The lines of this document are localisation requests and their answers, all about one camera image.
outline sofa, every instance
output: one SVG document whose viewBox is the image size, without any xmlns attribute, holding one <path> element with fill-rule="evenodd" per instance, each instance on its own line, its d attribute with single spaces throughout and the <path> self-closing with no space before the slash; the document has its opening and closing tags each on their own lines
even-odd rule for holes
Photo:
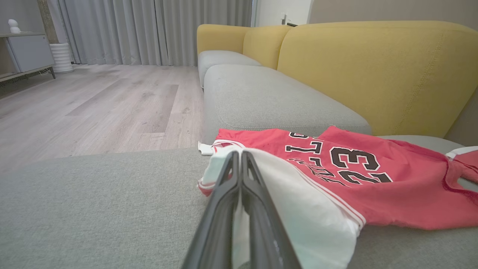
<svg viewBox="0 0 478 269">
<path fill-rule="evenodd" d="M 478 86 L 477 47 L 476 31 L 450 22 L 201 25 L 202 140 L 219 128 L 319 136 L 330 125 L 442 138 Z"/>
<path fill-rule="evenodd" d="M 478 85 L 472 49 L 478 39 L 468 28 L 445 22 L 202 25 L 197 34 L 203 142 L 224 127 L 319 135 L 336 125 L 441 153 L 462 147 L 441 137 Z M 372 35 L 378 45 L 369 49 L 357 40 L 370 42 Z M 326 46 L 333 51 L 306 53 Z M 307 71 L 311 67 L 317 70 Z M 447 69 L 451 74 L 444 75 Z M 424 99 L 453 115 L 437 124 L 442 111 Z M 353 100 L 358 105 L 350 105 Z M 207 165 L 197 148 L 184 148 L 52 159 L 1 175 L 0 268 L 179 268 L 207 205 L 196 187 Z M 459 183 L 478 191 L 465 179 Z M 478 228 L 366 226 L 348 268 L 471 269 L 477 247 Z"/>
</svg>

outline yellow sofa backrest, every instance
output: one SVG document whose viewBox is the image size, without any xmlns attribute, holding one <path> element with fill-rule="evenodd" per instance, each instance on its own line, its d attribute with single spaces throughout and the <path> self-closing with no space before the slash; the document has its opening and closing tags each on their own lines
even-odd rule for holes
<svg viewBox="0 0 478 269">
<path fill-rule="evenodd" d="M 229 50 L 277 69 L 282 40 L 292 28 L 287 25 L 250 28 L 202 24 L 197 28 L 197 54 L 205 50 Z"/>
<path fill-rule="evenodd" d="M 478 33 L 433 21 L 299 25 L 277 70 L 353 109 L 374 135 L 443 137 L 478 85 Z"/>
<path fill-rule="evenodd" d="M 277 69 L 282 40 L 292 28 L 288 25 L 251 28 L 244 36 L 242 54 L 258 61 L 262 66 Z"/>
</svg>

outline cabinet leg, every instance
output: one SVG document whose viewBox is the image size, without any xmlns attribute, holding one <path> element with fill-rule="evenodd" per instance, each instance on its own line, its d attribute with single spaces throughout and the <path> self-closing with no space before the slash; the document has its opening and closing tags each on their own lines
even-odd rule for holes
<svg viewBox="0 0 478 269">
<path fill-rule="evenodd" d="M 56 79 L 55 71 L 53 71 L 53 67 L 50 67 L 49 69 L 52 72 L 53 79 Z"/>
</svg>

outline gray curtain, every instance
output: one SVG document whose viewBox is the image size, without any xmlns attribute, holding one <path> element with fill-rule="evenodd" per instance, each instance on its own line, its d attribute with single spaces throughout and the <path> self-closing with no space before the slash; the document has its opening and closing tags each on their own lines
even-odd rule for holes
<svg viewBox="0 0 478 269">
<path fill-rule="evenodd" d="M 252 0 L 60 0 L 75 62 L 196 66 L 203 23 L 250 26 Z"/>
</svg>

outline wall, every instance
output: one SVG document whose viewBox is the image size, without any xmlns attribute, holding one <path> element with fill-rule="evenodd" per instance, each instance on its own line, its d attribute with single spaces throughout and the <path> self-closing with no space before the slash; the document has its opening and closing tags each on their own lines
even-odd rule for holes
<svg viewBox="0 0 478 269">
<path fill-rule="evenodd" d="M 478 30 L 478 0 L 315 0 L 309 19 L 310 23 L 392 20 L 455 22 Z M 445 138 L 478 145 L 477 91 Z"/>
<path fill-rule="evenodd" d="M 256 26 L 280 25 L 282 12 L 287 13 L 287 22 L 305 24 L 310 6 L 311 0 L 258 0 Z"/>
<path fill-rule="evenodd" d="M 310 23 L 434 20 L 478 30 L 478 0 L 315 0 Z"/>
<path fill-rule="evenodd" d="M 36 0 L 0 0 L 0 33 L 10 33 L 8 19 L 15 19 L 22 32 L 45 32 Z"/>
</svg>

